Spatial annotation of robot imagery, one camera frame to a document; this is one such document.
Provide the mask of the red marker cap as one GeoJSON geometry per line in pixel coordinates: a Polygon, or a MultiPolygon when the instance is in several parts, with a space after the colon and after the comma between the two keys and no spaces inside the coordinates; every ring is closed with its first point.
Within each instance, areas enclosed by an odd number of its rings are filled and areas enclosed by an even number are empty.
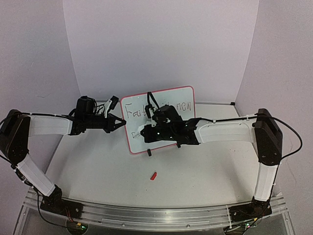
{"type": "Polygon", "coordinates": [[[153,175],[151,176],[150,180],[153,181],[157,176],[157,172],[154,172],[153,175]]]}

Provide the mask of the pink framed whiteboard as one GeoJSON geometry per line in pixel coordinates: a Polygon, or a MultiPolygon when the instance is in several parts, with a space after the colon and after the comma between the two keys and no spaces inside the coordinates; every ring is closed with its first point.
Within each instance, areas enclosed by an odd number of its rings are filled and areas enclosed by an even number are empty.
{"type": "MultiPolygon", "coordinates": [[[[164,105],[174,106],[183,120],[195,117],[196,110],[193,87],[184,86],[158,90],[153,91],[152,94],[160,107],[164,105]]],[[[136,135],[139,132],[138,128],[146,125],[149,121],[145,112],[145,106],[147,104],[147,93],[130,95],[121,99],[122,116],[126,121],[125,130],[131,154],[144,153],[147,149],[155,150],[176,144],[174,141],[145,143],[141,135],[136,135]]]]}

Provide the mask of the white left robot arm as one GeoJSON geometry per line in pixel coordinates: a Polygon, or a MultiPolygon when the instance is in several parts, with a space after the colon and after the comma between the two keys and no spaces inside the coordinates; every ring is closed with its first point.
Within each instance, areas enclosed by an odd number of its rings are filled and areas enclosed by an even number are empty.
{"type": "Polygon", "coordinates": [[[40,136],[78,136],[89,129],[111,133],[126,125],[124,119],[112,114],[118,102],[116,96],[103,104],[82,96],[68,115],[12,109],[0,122],[1,157],[10,163],[25,184],[43,196],[55,213],[61,213],[66,208],[62,190],[34,161],[30,140],[40,136]]]}

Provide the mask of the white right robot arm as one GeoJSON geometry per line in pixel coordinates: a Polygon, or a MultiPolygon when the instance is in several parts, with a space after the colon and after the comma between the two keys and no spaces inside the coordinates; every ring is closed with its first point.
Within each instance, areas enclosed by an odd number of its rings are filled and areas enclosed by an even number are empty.
{"type": "Polygon", "coordinates": [[[201,117],[184,120],[171,105],[147,108],[148,121],[138,128],[145,143],[174,141],[178,145],[247,142],[254,146],[259,170],[253,200],[269,200],[282,160],[283,134],[267,109],[255,115],[226,119],[201,117]]]}

